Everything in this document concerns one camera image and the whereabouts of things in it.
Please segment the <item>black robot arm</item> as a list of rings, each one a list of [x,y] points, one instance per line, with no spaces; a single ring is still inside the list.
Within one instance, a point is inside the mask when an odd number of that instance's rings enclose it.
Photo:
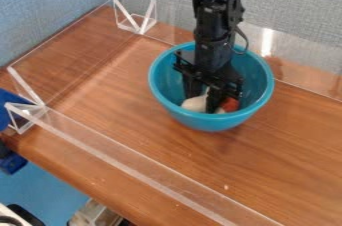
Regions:
[[[204,112],[213,113],[228,97],[237,100],[243,77],[232,66],[235,36],[243,20],[240,0],[192,0],[195,48],[177,49],[173,69],[181,73],[185,98],[207,86]]]

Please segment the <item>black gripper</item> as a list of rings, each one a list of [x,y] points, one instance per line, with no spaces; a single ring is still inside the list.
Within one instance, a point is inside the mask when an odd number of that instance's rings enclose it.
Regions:
[[[233,49],[235,39],[212,43],[195,42],[195,48],[177,49],[173,52],[173,69],[184,80],[185,98],[193,98],[208,87],[205,112],[212,114],[229,96],[237,98],[242,93],[243,77],[232,66],[239,52]]]

